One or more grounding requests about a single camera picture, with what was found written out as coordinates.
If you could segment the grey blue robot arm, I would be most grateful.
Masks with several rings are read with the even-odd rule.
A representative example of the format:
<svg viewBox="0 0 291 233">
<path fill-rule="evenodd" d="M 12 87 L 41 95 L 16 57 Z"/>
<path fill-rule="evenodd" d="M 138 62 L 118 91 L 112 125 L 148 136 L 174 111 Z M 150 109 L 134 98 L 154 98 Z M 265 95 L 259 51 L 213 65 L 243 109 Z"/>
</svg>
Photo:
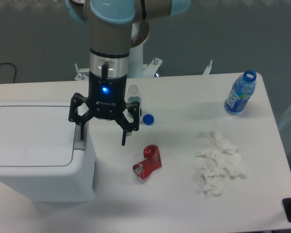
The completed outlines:
<svg viewBox="0 0 291 233">
<path fill-rule="evenodd" d="M 92 118 L 114 120 L 126 136 L 139 130 L 140 103 L 125 102 L 134 23 L 187 11 L 189 0 L 68 0 L 69 10 L 90 25 L 88 96 L 75 93 L 68 120 L 80 128 Z"/>
</svg>

